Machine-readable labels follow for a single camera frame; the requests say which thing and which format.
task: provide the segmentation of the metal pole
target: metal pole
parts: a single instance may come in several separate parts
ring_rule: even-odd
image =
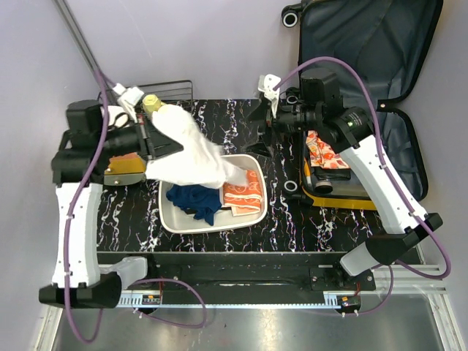
[[[75,41],[76,45],[78,46],[78,49],[80,50],[81,54],[83,55],[83,58],[86,61],[86,64],[88,65],[89,69],[91,72],[94,74],[94,71],[96,69],[100,69],[99,64],[96,61],[96,58],[94,57],[88,42],[86,41],[83,32],[81,31],[80,26],[78,25],[78,22],[76,21],[75,16],[73,15],[72,9],[70,9],[70,6],[68,5],[67,0],[53,0],[53,3],[57,6],[57,10],[64,19],[65,24],[67,25],[70,34],[73,37],[73,40]],[[107,97],[110,100],[110,103],[112,105],[117,105],[116,98],[114,97],[113,94],[110,92],[112,89],[109,87],[109,83],[105,82],[106,87],[107,87]]]

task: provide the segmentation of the yellow object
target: yellow object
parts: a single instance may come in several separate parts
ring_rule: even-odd
[[[166,104],[154,94],[146,95],[143,98],[143,109],[146,113],[152,114],[154,111],[158,111],[161,108],[161,106],[164,105]]]
[[[370,210],[376,211],[375,205],[370,200],[359,199],[339,199],[336,197],[317,197],[307,192],[306,188],[302,186],[302,191],[305,195],[313,199],[313,206],[316,207],[329,207],[329,208],[348,208],[350,210]]]
[[[312,187],[312,178],[310,176],[310,167],[307,159],[304,158],[304,175],[306,176],[307,185]]]
[[[145,170],[145,161],[134,152],[125,156],[112,157],[109,167],[104,174],[114,176],[118,174],[144,173]]]

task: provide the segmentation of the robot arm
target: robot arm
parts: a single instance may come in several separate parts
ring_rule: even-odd
[[[69,280],[72,308],[113,308],[121,291],[144,278],[148,271],[144,257],[126,257],[99,269],[97,262],[97,213],[104,173],[109,158],[132,152],[149,162],[183,150],[182,145],[161,134],[143,115],[138,105],[143,92],[118,84],[114,91],[129,118],[129,126],[110,130],[104,150],[93,169],[88,186],[78,198],[69,233]],[[96,150],[102,128],[101,106],[97,101],[72,103],[67,109],[69,129],[51,165],[60,212],[58,254],[52,284],[39,290],[39,301],[64,306],[64,233],[67,211]]]
[[[370,237],[366,242],[343,256],[336,269],[341,280],[350,279],[379,264],[390,265],[419,243],[428,233],[416,217],[431,230],[442,225],[439,214],[428,214],[404,185],[390,160],[384,160],[399,188],[414,208],[410,213],[399,192],[382,167],[377,153],[374,126],[366,112],[359,107],[344,108],[339,83],[332,71],[324,68],[308,69],[301,74],[302,104],[290,109],[278,108],[279,91],[273,87],[279,78],[273,75],[260,77],[259,90],[263,93],[259,108],[251,120],[265,120],[263,141],[255,148],[270,143],[265,136],[270,129],[280,132],[316,130],[320,138],[331,146],[356,174],[369,197],[374,202],[385,233]]]

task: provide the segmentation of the white wall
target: white wall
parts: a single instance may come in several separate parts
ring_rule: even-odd
[[[415,124],[429,175],[423,204],[438,211],[437,231],[453,261],[450,300],[468,341],[468,1],[445,0],[426,62],[404,109]],[[441,262],[434,245],[429,262]]]
[[[38,289],[50,283],[58,206],[50,161],[64,111],[98,89],[53,2],[2,1],[0,10],[0,349],[27,350]]]
[[[96,60],[121,83],[191,79],[198,98],[252,97],[298,62],[294,0],[68,0]]]

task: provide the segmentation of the open suitcase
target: open suitcase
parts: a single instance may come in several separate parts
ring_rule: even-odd
[[[363,78],[377,106],[385,151],[416,200],[427,195],[428,180],[415,129],[398,106],[416,84],[441,9],[442,0],[303,0],[282,11],[285,26],[301,26],[299,64],[333,56]],[[361,90],[342,67],[332,63],[313,67],[326,67],[338,75],[345,107],[366,109]],[[328,194],[316,188],[323,174],[317,178],[312,173],[312,186],[304,181],[309,162],[305,137],[306,133],[301,140],[301,186],[314,205],[374,210],[352,171],[336,179],[325,175],[333,188]]]

